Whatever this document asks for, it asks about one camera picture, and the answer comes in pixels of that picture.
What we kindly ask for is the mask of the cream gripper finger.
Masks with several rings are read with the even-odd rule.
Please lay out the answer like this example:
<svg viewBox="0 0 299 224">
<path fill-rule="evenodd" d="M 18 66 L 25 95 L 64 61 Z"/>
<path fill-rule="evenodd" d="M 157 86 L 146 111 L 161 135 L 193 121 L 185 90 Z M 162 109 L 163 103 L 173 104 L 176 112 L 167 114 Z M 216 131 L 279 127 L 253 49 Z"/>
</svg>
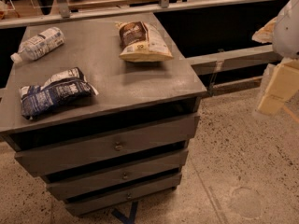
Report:
<svg viewBox="0 0 299 224">
<path fill-rule="evenodd" d="M 256 111 L 272 116 L 299 91 L 299 60 L 283 58 L 277 64 L 268 64 L 258 95 Z"/>
<path fill-rule="evenodd" d="M 252 40 L 262 44 L 272 43 L 276 23 L 277 18 L 270 20 L 264 27 L 254 33 Z"/>
</svg>

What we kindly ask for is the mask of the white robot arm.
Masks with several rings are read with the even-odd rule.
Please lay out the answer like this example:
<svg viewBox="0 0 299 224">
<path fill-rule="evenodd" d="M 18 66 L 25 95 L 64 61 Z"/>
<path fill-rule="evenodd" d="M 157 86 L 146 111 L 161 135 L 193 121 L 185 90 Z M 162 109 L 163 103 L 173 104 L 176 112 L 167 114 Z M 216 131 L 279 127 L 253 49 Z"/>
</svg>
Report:
<svg viewBox="0 0 299 224">
<path fill-rule="evenodd" d="M 278 15 L 254 33 L 252 40 L 271 43 L 282 57 L 263 72 L 255 110 L 272 116 L 299 91 L 299 0 L 290 0 Z"/>
</svg>

